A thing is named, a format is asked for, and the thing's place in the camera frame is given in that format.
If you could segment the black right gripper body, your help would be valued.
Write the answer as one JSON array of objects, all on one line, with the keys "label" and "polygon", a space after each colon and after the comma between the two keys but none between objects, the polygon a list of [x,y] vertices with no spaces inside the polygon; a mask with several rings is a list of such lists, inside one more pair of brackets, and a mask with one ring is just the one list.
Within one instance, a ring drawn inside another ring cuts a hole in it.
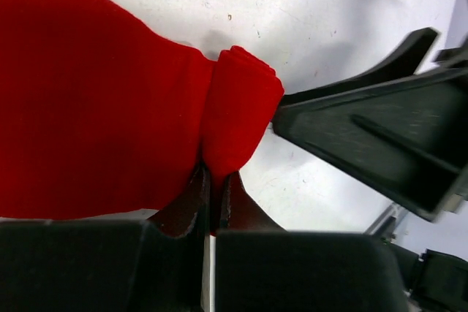
[{"label": "black right gripper body", "polygon": [[467,46],[441,50],[408,34],[384,60],[349,79],[284,96],[273,131],[433,221],[467,199]]}]

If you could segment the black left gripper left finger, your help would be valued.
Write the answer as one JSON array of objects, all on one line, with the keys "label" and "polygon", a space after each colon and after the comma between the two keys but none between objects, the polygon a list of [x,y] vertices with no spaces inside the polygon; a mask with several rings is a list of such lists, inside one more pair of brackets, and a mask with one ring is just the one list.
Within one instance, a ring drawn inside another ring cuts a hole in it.
[{"label": "black left gripper left finger", "polygon": [[210,175],[147,219],[3,221],[3,311],[206,311]]}]

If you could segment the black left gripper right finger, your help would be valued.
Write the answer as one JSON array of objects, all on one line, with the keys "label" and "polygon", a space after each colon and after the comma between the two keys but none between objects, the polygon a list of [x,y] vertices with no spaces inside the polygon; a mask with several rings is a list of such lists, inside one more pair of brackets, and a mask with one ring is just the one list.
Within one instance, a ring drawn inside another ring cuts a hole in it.
[{"label": "black left gripper right finger", "polygon": [[370,235],[288,232],[224,185],[215,245],[216,311],[405,311],[393,253]]}]

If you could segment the red santa sock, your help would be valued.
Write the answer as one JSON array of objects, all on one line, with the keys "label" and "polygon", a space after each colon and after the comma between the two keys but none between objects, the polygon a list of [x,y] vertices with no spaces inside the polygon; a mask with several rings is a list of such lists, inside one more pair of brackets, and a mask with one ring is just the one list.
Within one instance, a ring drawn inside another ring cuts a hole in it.
[{"label": "red santa sock", "polygon": [[283,93],[242,47],[212,61],[110,0],[1,0],[1,215],[160,210],[200,163],[218,197]]}]

